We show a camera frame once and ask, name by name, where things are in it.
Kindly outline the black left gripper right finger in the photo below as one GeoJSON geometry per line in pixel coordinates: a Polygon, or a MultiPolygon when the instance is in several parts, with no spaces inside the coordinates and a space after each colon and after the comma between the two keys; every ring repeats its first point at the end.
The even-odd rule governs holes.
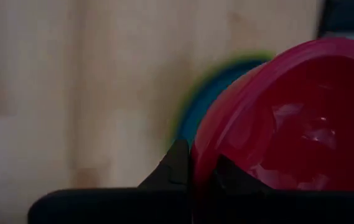
{"type": "Polygon", "coordinates": [[[225,156],[195,197],[194,223],[354,223],[354,192],[272,189],[225,156]]]}

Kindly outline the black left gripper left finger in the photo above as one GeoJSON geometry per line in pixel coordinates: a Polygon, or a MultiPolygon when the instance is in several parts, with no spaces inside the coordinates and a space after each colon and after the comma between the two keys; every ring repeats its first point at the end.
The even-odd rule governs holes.
{"type": "Polygon", "coordinates": [[[173,142],[137,187],[64,189],[30,207],[28,224],[191,223],[189,144],[173,142]]]}

